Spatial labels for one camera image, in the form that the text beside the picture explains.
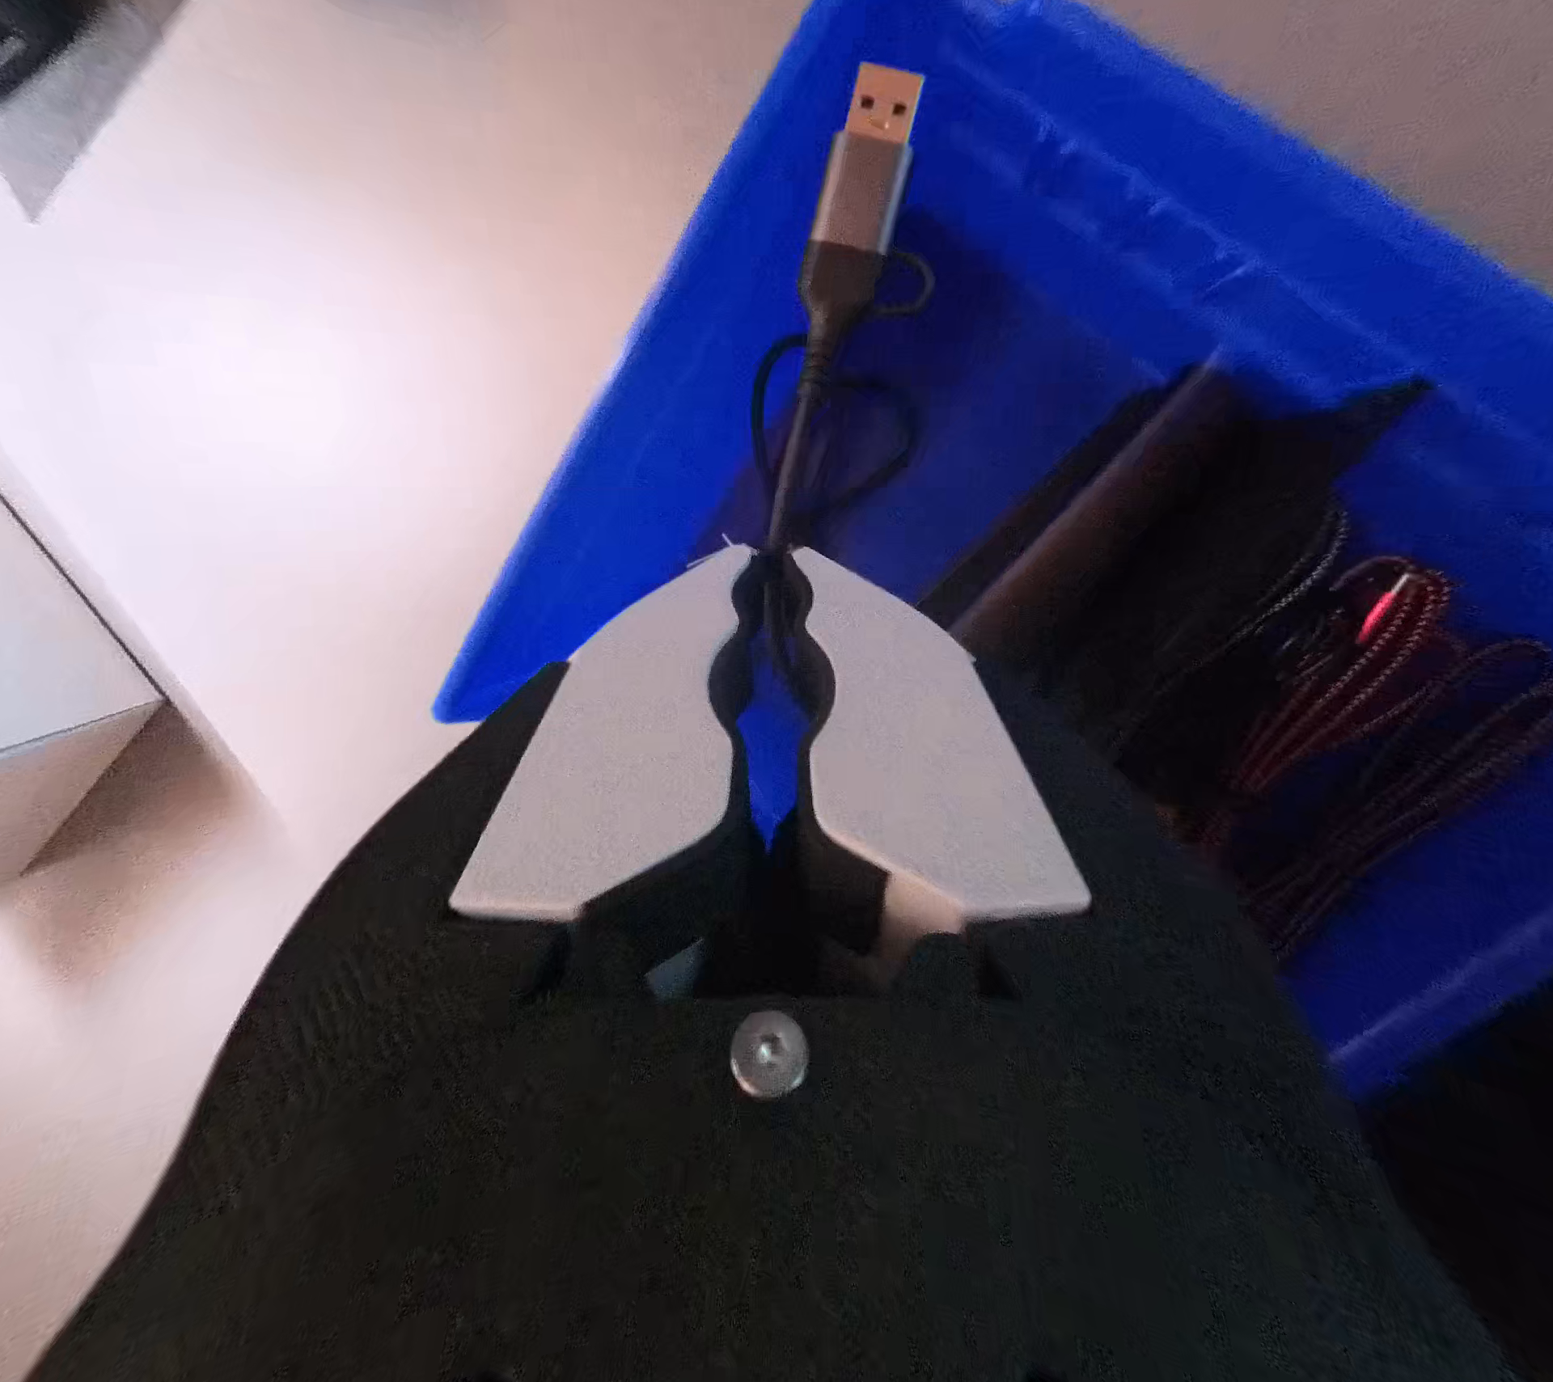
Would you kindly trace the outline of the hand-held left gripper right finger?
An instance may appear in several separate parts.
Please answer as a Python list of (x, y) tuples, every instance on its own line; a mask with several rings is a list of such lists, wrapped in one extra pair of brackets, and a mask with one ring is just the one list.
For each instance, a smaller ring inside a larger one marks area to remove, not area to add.
[(788, 563), (814, 705), (794, 860), (826, 975), (878, 990), (924, 938), (1087, 912), (1090, 886), (970, 652), (815, 550)]

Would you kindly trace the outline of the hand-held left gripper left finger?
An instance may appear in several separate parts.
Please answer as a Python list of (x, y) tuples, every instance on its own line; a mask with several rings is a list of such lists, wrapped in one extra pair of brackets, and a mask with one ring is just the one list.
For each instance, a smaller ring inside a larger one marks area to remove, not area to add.
[(765, 572), (725, 545), (572, 650), (451, 915), (560, 930), (568, 951), (618, 949), (653, 996), (695, 992), (767, 862), (739, 729)]

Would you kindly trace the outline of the blue plastic bin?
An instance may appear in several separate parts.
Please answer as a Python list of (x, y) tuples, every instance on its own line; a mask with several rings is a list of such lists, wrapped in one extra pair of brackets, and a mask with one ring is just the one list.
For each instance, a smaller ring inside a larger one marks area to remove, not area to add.
[(902, 239), (936, 288), (851, 344), (922, 407), (904, 474), (818, 553), (920, 590), (1129, 396), (1218, 362), (1278, 414), (1407, 375), (1338, 483), (1354, 538), (1433, 563), (1467, 629), (1550, 642), (1550, 297), (1077, 0), (812, 0), (437, 694), (488, 716), (725, 545), (750, 385), (844, 90), (922, 74)]

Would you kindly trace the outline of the dark flat box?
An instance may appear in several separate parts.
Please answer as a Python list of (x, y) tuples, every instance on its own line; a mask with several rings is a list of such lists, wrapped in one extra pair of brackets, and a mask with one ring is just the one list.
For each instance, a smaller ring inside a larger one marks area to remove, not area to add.
[(1129, 611), (1179, 623), (1268, 585), (1338, 504), (1339, 477), (1419, 401), (1407, 375), (1273, 414), (1218, 362), (1121, 401), (917, 602), (982, 658), (1048, 665)]

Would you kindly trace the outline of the white box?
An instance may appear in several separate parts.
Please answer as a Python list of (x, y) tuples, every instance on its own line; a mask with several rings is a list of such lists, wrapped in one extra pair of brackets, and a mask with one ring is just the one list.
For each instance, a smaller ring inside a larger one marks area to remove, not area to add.
[(3, 883), (32, 865), (163, 703), (160, 687), (3, 503)]

